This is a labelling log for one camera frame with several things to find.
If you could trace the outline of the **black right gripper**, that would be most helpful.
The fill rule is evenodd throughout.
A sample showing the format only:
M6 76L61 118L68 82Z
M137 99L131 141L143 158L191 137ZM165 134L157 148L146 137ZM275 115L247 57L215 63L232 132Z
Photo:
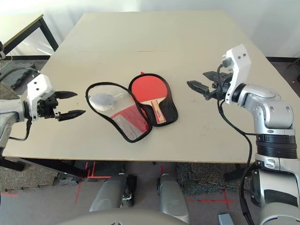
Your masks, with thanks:
M230 82L232 80L233 73L224 73L224 72L216 72L216 71L208 71L204 72L203 75L213 81L212 88L213 91L209 91L209 87L203 85L198 81L187 81L187 85L193 91L196 91L202 94L206 100L210 100L214 98L216 100L222 100L226 97L226 93L230 87Z

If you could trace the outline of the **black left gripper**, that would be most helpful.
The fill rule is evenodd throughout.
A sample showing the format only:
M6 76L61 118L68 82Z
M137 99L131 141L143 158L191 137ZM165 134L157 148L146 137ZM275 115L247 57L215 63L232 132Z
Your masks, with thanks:
M84 114L85 110L71 110L67 113L60 113L57 110L59 104L57 99L68 99L75 96L77 96L77 93L72 91L56 91L46 100L39 100L37 103L38 116L45 119L55 118L58 121L66 121Z

